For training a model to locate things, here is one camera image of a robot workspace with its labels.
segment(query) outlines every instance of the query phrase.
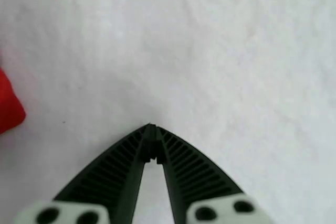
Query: red fabric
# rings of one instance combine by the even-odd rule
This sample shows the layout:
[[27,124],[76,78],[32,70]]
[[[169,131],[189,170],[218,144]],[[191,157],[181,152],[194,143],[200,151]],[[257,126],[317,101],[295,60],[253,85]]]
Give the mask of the red fabric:
[[25,117],[26,113],[12,85],[0,69],[0,134],[21,124]]

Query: white background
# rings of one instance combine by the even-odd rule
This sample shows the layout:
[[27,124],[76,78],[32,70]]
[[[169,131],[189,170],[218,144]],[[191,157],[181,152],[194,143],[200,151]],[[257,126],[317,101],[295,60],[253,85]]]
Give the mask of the white background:
[[[336,0],[0,0],[27,119],[0,136],[0,217],[51,199],[148,122],[214,160],[276,223],[336,222]],[[136,224],[172,224],[145,171]]]

